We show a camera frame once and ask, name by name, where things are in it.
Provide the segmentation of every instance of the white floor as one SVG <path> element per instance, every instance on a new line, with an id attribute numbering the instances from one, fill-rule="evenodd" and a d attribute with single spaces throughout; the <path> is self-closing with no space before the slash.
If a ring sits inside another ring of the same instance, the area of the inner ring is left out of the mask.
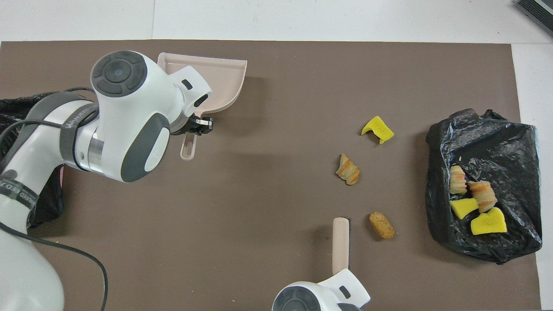
<path id="1" fill-rule="evenodd" d="M 1 0 L 0 42 L 234 39 L 511 43 L 522 122 L 540 137 L 543 309 L 553 309 L 553 37 L 512 0 Z"/>

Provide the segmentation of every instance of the beige cylindrical handle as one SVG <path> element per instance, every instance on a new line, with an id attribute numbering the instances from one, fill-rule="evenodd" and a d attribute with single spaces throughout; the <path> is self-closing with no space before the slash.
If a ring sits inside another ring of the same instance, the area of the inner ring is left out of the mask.
<path id="1" fill-rule="evenodd" d="M 332 274 L 349 268 L 349 220 L 334 218 L 332 222 Z"/>

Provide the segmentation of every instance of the black trash bag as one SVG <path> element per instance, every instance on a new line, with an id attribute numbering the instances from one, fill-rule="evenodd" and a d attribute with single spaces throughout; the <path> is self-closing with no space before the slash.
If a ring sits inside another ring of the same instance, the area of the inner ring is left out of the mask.
<path id="1" fill-rule="evenodd" d="M 3 132 L 12 123 L 25 119 L 29 110 L 33 106 L 47 97 L 50 93 L 36 94 L 29 97 L 20 97 L 18 99 L 0 100 L 0 132 Z M 0 142 L 0 158 L 4 158 L 6 153 L 13 145 L 19 134 L 19 128 L 7 135 L 3 142 Z M 27 218 L 27 227 L 36 227 L 44 222 L 52 221 L 58 218 L 63 211 L 62 193 L 61 193 L 61 169 L 63 165 L 58 166 L 46 185 L 39 194 L 36 206 L 30 211 Z"/>
<path id="2" fill-rule="evenodd" d="M 434 124 L 426 135 L 430 147 L 426 213 L 434 240 L 457 253 L 495 262 L 541 248 L 540 176 L 534 126 L 513 123 L 488 110 L 479 117 L 466 109 Z M 470 198 L 450 194 L 450 167 L 460 165 L 468 181 L 490 182 L 505 216 L 507 232 L 473 235 L 470 223 L 478 209 L 460 220 L 450 201 Z"/>

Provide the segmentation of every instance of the black cable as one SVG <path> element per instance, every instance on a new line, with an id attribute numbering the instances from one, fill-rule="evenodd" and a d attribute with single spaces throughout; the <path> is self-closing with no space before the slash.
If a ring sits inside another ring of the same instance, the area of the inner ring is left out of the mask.
<path id="1" fill-rule="evenodd" d="M 84 86 L 72 87 L 70 89 L 65 90 L 64 92 L 73 92 L 73 91 L 89 91 L 89 92 L 96 93 L 96 92 L 94 92 L 93 88 L 84 87 Z"/>
<path id="2" fill-rule="evenodd" d="M 13 123 L 10 126 L 8 126 L 4 130 L 4 132 L 2 132 L 2 134 L 0 134 L 0 144 L 12 132 L 12 130 L 14 128 L 16 128 L 17 126 L 20 126 L 20 125 L 46 125 L 46 126 L 51 126 L 51 127 L 55 127 L 55 128 L 61 128 L 61 124 L 57 124 L 57 123 L 49 122 L 49 121 L 44 121 L 44 120 L 21 120 L 21 121 L 17 121 L 16 123 Z M 50 241 L 47 241 L 47 240 L 40 239 L 38 237 L 30 236 L 28 234 L 24 234 L 22 232 L 19 232 L 15 229 L 12 229 L 12 228 L 6 226 L 1 221 L 0 221 L 0 229 L 4 232 L 8 233 L 8 234 L 11 234 L 11 235 L 16 236 L 16 237 L 20 237 L 21 239 L 29 240 L 31 242 L 35 242 L 35 243 L 39 243 L 39 244 L 43 244 L 43 245 L 47 245 L 47 246 L 61 248 L 62 250 L 72 251 L 72 252 L 75 252 L 79 255 L 83 255 L 86 258 L 94 261 L 94 263 L 97 264 L 100 267 L 100 270 L 102 270 L 103 283 L 104 283 L 104 293 L 103 293 L 102 307 L 100 308 L 100 311 L 104 311 L 104 309 L 106 307 L 106 302 L 107 302 L 107 272 L 106 272 L 106 268 L 104 267 L 102 262 L 100 262 L 100 260 L 98 260 L 96 257 L 92 256 L 91 254 L 89 254 L 85 251 L 79 250 L 78 248 L 74 248 L 74 247 L 67 246 L 67 245 L 64 245 L 64 244 L 50 242 Z"/>

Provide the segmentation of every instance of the yellow sponge piece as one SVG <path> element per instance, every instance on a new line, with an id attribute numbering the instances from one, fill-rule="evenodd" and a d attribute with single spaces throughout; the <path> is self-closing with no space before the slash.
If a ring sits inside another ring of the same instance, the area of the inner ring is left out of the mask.
<path id="1" fill-rule="evenodd" d="M 382 121 L 379 116 L 372 118 L 361 131 L 361 135 L 373 131 L 373 133 L 380 138 L 380 143 L 384 143 L 394 136 L 394 132 Z"/>
<path id="2" fill-rule="evenodd" d="M 459 219 L 463 219 L 471 211 L 478 208 L 478 201 L 475 198 L 451 201 L 451 208 Z"/>
<path id="3" fill-rule="evenodd" d="M 491 208 L 471 221 L 471 230 L 474 235 L 507 232 L 505 216 L 499 208 Z"/>

